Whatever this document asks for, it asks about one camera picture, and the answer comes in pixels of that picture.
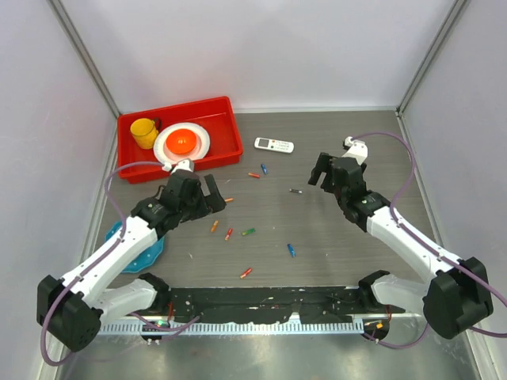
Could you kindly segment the white remote control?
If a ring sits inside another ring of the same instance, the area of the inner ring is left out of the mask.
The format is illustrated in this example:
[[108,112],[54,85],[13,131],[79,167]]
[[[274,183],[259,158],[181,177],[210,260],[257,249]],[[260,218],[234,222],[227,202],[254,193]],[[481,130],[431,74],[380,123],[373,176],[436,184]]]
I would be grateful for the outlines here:
[[268,150],[282,154],[291,154],[295,146],[293,142],[257,137],[254,141],[254,147],[258,150]]

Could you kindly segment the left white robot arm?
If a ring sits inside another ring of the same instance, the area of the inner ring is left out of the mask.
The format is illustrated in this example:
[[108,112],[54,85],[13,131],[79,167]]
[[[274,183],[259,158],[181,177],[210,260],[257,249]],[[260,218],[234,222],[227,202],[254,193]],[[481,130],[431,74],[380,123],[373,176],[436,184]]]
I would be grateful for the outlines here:
[[226,205],[213,175],[199,178],[184,169],[173,172],[160,195],[139,201],[122,227],[86,261],[58,279],[47,275],[39,282],[40,346],[45,348],[45,336],[52,334],[71,352],[79,352],[110,321],[137,310],[163,314],[169,305],[169,287],[158,277],[142,275],[117,289],[109,289],[109,284],[169,231],[220,212]]

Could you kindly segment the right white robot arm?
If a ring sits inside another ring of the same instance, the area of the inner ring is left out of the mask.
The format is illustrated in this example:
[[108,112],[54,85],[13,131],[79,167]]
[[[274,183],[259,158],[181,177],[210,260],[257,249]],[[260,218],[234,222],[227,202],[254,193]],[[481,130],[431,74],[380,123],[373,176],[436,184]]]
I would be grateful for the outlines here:
[[321,153],[308,183],[334,195],[345,218],[397,253],[421,282],[377,271],[363,280],[360,308],[374,313],[389,305],[419,314],[445,339],[489,317],[494,307],[484,264],[450,253],[413,228],[384,196],[367,188],[365,168],[350,154]]

